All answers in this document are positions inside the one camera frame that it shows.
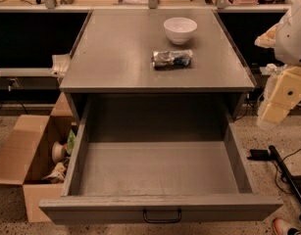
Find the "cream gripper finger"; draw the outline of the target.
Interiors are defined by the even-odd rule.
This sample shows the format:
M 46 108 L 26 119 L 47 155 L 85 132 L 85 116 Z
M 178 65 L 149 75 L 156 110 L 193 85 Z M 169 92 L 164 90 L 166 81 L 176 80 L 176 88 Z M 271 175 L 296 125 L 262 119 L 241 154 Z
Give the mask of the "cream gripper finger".
M 264 90 L 264 101 L 258 109 L 257 124 L 280 124 L 300 101 L 301 67 L 272 73 Z
M 277 23 L 258 36 L 254 44 L 261 48 L 274 48 L 276 46 L 276 28 Z

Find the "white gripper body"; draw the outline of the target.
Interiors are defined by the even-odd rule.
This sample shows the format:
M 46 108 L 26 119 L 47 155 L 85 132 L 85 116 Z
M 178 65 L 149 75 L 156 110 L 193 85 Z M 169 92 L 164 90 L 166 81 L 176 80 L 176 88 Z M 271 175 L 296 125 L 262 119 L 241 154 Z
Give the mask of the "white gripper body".
M 276 27 L 276 59 L 301 67 L 301 0 L 295 0 Z

